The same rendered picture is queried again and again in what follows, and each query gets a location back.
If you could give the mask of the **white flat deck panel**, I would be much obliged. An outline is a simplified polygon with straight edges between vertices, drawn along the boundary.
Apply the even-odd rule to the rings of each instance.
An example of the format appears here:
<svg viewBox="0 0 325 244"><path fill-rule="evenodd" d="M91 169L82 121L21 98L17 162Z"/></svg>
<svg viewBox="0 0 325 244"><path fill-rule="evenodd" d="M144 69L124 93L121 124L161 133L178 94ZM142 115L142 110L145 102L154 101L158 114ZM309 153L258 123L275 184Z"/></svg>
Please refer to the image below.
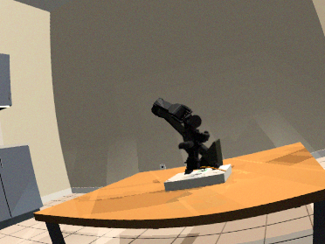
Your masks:
<svg viewBox="0 0 325 244"><path fill-rule="evenodd" d="M200 171L188 171L186 167L185 172L177 173L174 177L164 182L165 191L174 191L182 189L197 188L204 185L217 185L225 183L232 173L231 164L219 166L220 164L214 162L212 168L221 169L214 170L206 168Z"/></svg>

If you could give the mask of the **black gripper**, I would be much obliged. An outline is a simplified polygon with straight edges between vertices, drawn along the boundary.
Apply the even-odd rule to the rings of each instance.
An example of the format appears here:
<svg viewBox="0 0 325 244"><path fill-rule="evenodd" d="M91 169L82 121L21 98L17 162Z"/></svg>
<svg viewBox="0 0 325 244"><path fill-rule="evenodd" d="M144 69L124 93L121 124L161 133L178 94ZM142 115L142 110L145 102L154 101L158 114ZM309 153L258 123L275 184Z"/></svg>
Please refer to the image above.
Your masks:
<svg viewBox="0 0 325 244"><path fill-rule="evenodd" d="M187 141L185 141L185 143L178 144L179 149L184 149L193 161L196 161L196 157L199 157L199 151L202 146L200 143L205 143L205 141L201 139L194 140L195 130L196 128L185 129L183 134L186 135Z"/></svg>

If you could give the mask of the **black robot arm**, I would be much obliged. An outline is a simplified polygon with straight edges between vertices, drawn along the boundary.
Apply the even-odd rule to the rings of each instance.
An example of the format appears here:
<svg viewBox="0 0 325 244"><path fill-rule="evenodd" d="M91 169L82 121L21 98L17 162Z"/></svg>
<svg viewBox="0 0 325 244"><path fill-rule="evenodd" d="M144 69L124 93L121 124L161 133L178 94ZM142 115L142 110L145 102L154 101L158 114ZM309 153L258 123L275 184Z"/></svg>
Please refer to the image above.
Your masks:
<svg viewBox="0 0 325 244"><path fill-rule="evenodd" d="M198 115L192 115L191 108L181 104L171 104L162 98L158 98L151 109L154 115L164 118L182 137L183 141L186 140L186 135L183 134L185 129L198 128L201 125L201 118ZM188 112L187 112L188 111ZM183 123L183 125L182 125ZM208 141L210 137L209 131L200 133L199 129L194 131L194 140L201 139ZM202 156L209 148L204 146L203 143L200 148L200 155Z"/></svg>

